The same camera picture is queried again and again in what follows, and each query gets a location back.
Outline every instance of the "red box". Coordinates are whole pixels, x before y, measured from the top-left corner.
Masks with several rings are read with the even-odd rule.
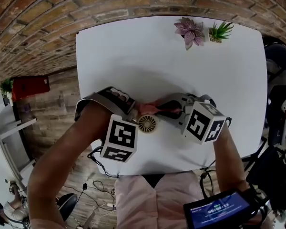
[[[28,96],[46,93],[50,90],[49,78],[47,76],[23,76],[12,78],[13,102]]]

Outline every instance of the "circular vent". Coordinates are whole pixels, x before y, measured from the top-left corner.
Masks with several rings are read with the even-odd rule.
[[[153,115],[143,115],[138,120],[139,129],[144,133],[151,133],[157,127],[157,119],[156,116]]]

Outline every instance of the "purple succulent plant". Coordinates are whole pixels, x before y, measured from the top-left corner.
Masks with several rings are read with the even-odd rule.
[[[184,36],[185,48],[189,50],[193,42],[199,46],[204,45],[204,23],[195,23],[189,18],[180,19],[180,22],[174,24],[178,29],[175,33]]]

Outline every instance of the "brick wall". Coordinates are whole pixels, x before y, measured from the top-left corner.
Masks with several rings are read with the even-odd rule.
[[[286,0],[0,0],[0,81],[74,66],[76,32],[152,15],[228,20],[286,42]]]

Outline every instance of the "potted plant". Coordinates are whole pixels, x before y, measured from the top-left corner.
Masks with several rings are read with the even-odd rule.
[[[189,50],[193,43],[197,46],[204,45],[204,24],[195,23],[189,18],[182,17],[180,22],[174,24],[177,27],[175,33],[181,35],[184,38],[185,48]]]
[[[213,27],[209,28],[209,33],[208,33],[209,41],[222,43],[222,39],[228,39],[228,36],[231,35],[228,33],[230,33],[232,31],[232,28],[234,27],[234,25],[232,24],[233,24],[232,22],[227,23],[226,21],[224,21],[218,27],[217,24],[215,25],[214,22]]]
[[[13,100],[12,100],[12,89],[13,89],[13,83],[14,80],[11,78],[5,79],[3,82],[0,84],[0,90],[3,96],[7,96],[7,98],[10,101],[10,105],[13,106]]]

